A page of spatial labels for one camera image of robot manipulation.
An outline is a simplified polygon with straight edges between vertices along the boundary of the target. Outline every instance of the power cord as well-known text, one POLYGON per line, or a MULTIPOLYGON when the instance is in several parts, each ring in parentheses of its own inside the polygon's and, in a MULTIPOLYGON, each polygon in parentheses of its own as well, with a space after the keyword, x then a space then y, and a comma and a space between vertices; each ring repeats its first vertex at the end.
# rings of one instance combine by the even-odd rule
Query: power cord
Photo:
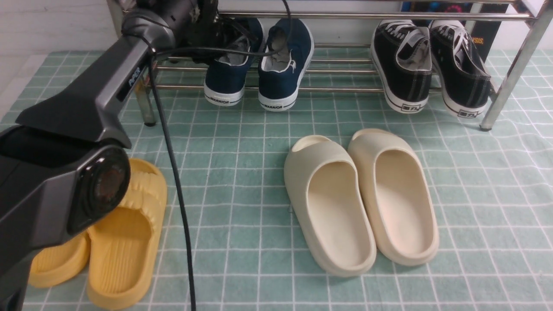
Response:
MULTIPOLYGON (((163 129, 163 136, 165 138, 165 143, 167 145, 167 151, 169 153, 169 160, 171 161, 171 167, 173 169, 173 176, 175 178, 175 186, 176 186, 176 193, 177 197, 179 199, 179 207, 180 212, 182 216, 182 225, 184 227, 184 236, 186 241, 186 260, 188 265, 188 281, 189 281, 189 288, 190 288, 190 308, 191 311, 196 311, 196 289, 194 287, 194 268, 192 266, 192 242, 190 239, 190 227, 188 224, 188 217, 186 216, 186 209, 184 204, 184 196, 182 194, 182 186, 180 182, 180 174, 179 169, 176 163, 175 159, 175 153, 173 151, 173 144, 171 143, 171 135, 169 134, 169 126, 167 123, 167 119, 165 117, 165 111, 163 110, 163 106, 161 105, 161 99, 159 97, 158 88, 155 82, 155 76, 154 76, 154 64, 158 57, 164 57, 167 55, 175 54, 175 53, 185 53, 185 52, 191 52, 191 51, 214 51, 214 52, 223 52, 226 54, 237 54, 237 55, 245 55, 245 56, 258 56, 258 57, 264 57, 264 56, 271 56, 274 55, 280 51, 282 51, 284 48, 286 48, 288 40, 290 38, 290 34, 292 32, 292 15, 290 13, 290 7, 288 6, 288 3, 286 0, 282 0, 284 3, 284 7, 286 8, 286 14, 288 15, 288 20, 290 21, 290 29, 289 33, 286 37, 286 41, 276 50, 272 50, 266 53, 258 53, 258 52, 246 52, 246 51, 240 51, 240 50, 233 50, 233 49, 227 49, 227 48, 210 48, 210 47, 185 47, 185 48, 176 48, 176 49, 170 49, 166 51, 159 51, 156 52, 153 46, 141 35, 136 34, 125 34, 132 37, 140 38, 142 41, 144 41, 148 47, 150 47, 150 50, 152 51, 152 56, 150 57, 150 60, 148 62, 148 76, 150 78, 150 83, 152 84, 152 93, 154 95, 154 101, 155 105, 158 108, 159 113, 159 121, 161 123, 161 128, 163 129)), ((148 21, 161 25, 162 27, 169 28, 165 25, 162 25, 161 23, 158 23, 152 19, 148 19, 148 21)))

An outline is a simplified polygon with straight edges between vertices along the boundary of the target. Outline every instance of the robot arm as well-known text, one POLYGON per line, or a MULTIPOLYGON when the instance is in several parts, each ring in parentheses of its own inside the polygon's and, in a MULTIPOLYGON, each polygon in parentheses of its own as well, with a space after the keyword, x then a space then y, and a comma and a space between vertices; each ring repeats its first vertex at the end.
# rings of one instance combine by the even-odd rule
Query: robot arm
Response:
POLYGON ((131 142, 118 114, 152 49, 216 37, 216 8, 216 0, 138 1, 123 21, 123 37, 64 91, 0 133, 0 311, 22 309, 42 248, 70 240, 122 200, 131 142))

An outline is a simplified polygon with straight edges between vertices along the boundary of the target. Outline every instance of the metal shoe rack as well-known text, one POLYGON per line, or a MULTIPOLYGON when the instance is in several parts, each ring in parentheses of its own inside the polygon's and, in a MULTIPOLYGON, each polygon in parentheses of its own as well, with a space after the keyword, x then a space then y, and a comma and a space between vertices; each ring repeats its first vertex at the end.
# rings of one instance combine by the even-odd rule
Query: metal shoe rack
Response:
MULTIPOLYGON (((501 110, 505 106, 505 103, 513 91, 514 86, 519 80, 523 70, 526 68, 531 56, 533 55, 536 47, 538 46, 542 36, 545 34, 547 27, 549 26, 553 18, 553 0, 545 0, 539 11, 535 11, 528 3, 528 0, 447 0, 446 2, 471 2, 471 3, 501 3, 509 4, 515 10, 516 13, 498 14, 498 13, 416 13, 416 12, 398 12, 398 13, 331 13, 331 12, 293 12, 294 18, 301 19, 431 19, 431 20, 486 20, 486 21, 521 21, 524 22, 528 28, 528 34, 524 39, 522 45, 519 48, 517 55, 515 56, 513 63, 511 64, 509 71, 507 72, 503 82, 500 86, 495 85, 492 81, 492 91, 490 98, 492 104, 488 108, 486 115, 480 124, 480 128, 483 131, 489 131, 492 129, 494 122, 499 116, 501 110)), ((255 17, 255 18, 285 18, 284 12, 244 12, 244 11, 226 11, 222 12, 229 17, 255 17)), ((316 48, 369 48, 367 44, 316 44, 316 48)), ((184 58, 173 57, 169 60, 183 61, 184 58)), ((314 58, 312 64, 342 64, 348 66, 350 64, 371 64, 370 59, 330 59, 330 58, 314 58)), ((195 65, 176 65, 166 66, 160 64, 158 66, 159 71, 181 71, 181 72, 203 72, 207 70, 205 66, 195 65)), ((332 69, 308 69, 308 74, 358 74, 368 75, 376 74, 372 69, 350 69, 350 68, 332 68, 332 69)), ((162 90, 202 90, 203 85, 184 85, 184 84, 167 84, 160 79, 158 82, 158 88, 162 90)), ((247 85, 247 90, 256 90, 254 85, 247 85)), ((301 87, 303 92, 383 92, 381 88, 367 88, 367 87, 301 87)), ((432 89, 431 91, 439 91, 439 88, 432 89)), ((147 83, 140 84, 137 89, 137 99, 140 105, 140 110, 144 117, 144 122, 148 125, 155 124, 155 117, 152 111, 152 105, 147 95, 147 83)))

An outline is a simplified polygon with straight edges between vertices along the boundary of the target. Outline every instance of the floor mat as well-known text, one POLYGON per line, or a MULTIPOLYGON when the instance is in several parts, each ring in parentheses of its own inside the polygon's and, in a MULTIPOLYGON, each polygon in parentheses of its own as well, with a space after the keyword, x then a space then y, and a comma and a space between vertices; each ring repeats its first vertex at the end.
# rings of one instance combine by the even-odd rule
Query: floor mat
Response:
MULTIPOLYGON (((495 79, 505 75, 515 53, 492 52, 488 66, 495 79)), ((61 91, 100 54, 49 55, 0 129, 25 107, 61 91)), ((315 57, 368 54, 323 49, 315 57)), ((162 76, 168 83, 202 84, 201 74, 162 76)), ((256 76, 248 81, 255 83, 256 76)), ((306 75, 303 84, 380 82, 373 75, 306 75)), ((553 50, 538 50, 487 133, 478 130, 481 118, 450 116, 440 94, 432 94, 420 113, 401 115, 382 94, 300 92, 290 111, 271 113, 255 91, 231 108, 209 104, 198 91, 162 91, 191 225, 198 310, 553 310, 552 86, 553 50), (420 157, 440 251, 414 268, 379 254, 364 276, 336 278, 317 266, 288 212, 284 159, 305 135, 346 146, 367 127, 399 135, 420 157)), ((152 286, 132 310, 189 310, 182 222, 161 127, 143 125, 135 99, 121 120, 133 143, 129 154, 155 163, 170 185, 152 286)), ((86 278, 87 270, 51 289, 29 287, 24 309, 95 309, 86 278)))

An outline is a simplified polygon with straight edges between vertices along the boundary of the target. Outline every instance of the slide sandal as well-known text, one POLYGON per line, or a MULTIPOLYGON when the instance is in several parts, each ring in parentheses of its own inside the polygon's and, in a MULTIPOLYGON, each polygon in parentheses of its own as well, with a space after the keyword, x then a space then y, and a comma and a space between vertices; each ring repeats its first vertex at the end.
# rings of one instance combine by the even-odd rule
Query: slide sandal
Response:
POLYGON ((91 239, 87 293, 104 309, 123 309, 148 292, 167 205, 167 184, 158 168, 130 159, 125 197, 88 228, 91 239))
POLYGON ((353 135, 348 152, 378 249, 405 266, 429 262, 438 251, 436 216, 422 165, 401 138, 381 129, 353 135))
POLYGON ((340 277, 369 270, 377 249, 359 193, 353 160, 324 136, 307 136, 290 150, 284 183, 315 261, 340 277))
POLYGON ((86 232, 63 245, 45 248, 33 259, 29 284, 37 288, 61 284, 85 268, 89 255, 90 240, 86 232))

